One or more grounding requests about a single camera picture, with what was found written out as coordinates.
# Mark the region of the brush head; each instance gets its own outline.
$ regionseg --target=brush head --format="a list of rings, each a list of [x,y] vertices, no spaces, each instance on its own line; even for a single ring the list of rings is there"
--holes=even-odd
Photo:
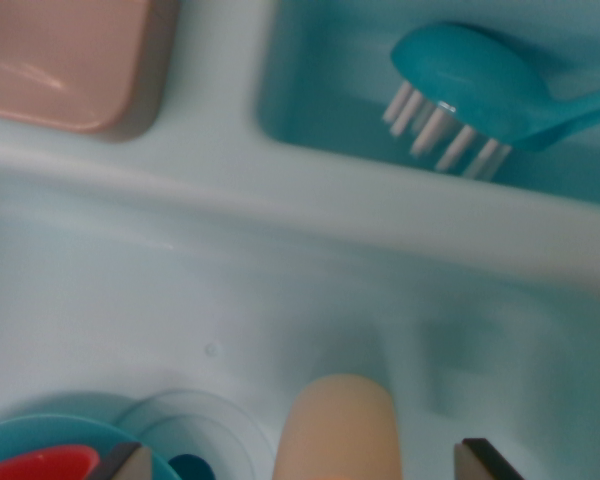
[[[430,153],[436,145],[448,142],[435,166],[437,172],[445,173],[456,166],[472,144],[484,138],[472,126],[459,124],[449,109],[444,103],[436,106],[420,90],[405,81],[382,118],[391,125],[389,131],[394,137],[402,135],[408,127],[417,135],[410,152],[416,158]],[[511,153],[510,145],[502,144],[495,138],[487,138],[483,142],[478,154],[464,170],[464,177],[491,180]]]

